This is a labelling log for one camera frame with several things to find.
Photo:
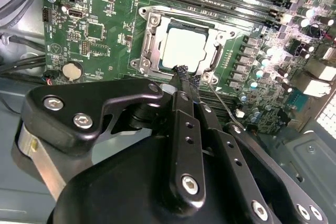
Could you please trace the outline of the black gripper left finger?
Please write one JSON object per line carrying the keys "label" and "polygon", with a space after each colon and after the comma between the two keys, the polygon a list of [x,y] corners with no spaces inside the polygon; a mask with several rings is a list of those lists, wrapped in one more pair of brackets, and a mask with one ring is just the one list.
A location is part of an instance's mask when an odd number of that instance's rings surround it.
{"label": "black gripper left finger", "polygon": [[178,208],[205,200],[199,120],[194,116],[200,76],[173,68],[166,85],[147,78],[41,86],[25,97],[18,149],[58,199],[76,175],[92,167],[92,149],[106,131],[148,127],[168,140],[163,192]]}

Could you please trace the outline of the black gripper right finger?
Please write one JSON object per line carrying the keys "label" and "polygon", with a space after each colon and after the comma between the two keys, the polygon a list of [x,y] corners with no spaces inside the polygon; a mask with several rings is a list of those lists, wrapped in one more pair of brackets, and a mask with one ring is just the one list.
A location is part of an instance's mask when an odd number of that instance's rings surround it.
{"label": "black gripper right finger", "polygon": [[202,144],[209,147],[230,186],[232,213],[240,223],[327,223],[322,209],[237,123],[221,127],[201,101],[200,77],[191,77]]}

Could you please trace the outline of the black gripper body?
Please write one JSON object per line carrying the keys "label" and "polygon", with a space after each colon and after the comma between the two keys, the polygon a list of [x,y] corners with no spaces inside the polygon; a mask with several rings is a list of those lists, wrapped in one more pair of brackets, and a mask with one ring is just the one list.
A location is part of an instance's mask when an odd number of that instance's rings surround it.
{"label": "black gripper body", "polygon": [[231,205],[229,183],[220,173],[213,151],[203,144],[203,205],[182,209],[167,201],[162,187],[167,146],[168,140],[154,131],[76,175],[58,198],[49,222],[240,223],[232,213],[237,208]]}

